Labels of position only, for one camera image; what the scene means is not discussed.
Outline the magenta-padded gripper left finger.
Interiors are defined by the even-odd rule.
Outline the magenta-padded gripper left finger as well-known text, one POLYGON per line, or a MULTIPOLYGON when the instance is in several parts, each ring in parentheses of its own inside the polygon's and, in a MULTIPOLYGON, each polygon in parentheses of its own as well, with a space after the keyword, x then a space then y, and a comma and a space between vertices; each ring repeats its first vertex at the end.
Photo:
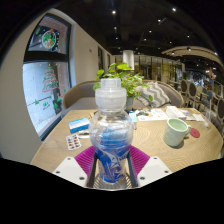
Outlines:
POLYGON ((91 146, 75 157, 66 157, 53 174, 81 187, 93 187, 97 156, 91 146))

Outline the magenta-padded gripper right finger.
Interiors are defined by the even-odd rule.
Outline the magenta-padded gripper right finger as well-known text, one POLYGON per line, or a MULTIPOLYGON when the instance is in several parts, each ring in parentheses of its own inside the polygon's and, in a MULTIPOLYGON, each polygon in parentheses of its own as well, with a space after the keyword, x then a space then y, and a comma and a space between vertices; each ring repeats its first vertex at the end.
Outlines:
POLYGON ((158 156, 148 156, 132 146, 128 157, 132 187, 143 187, 172 173, 158 156))

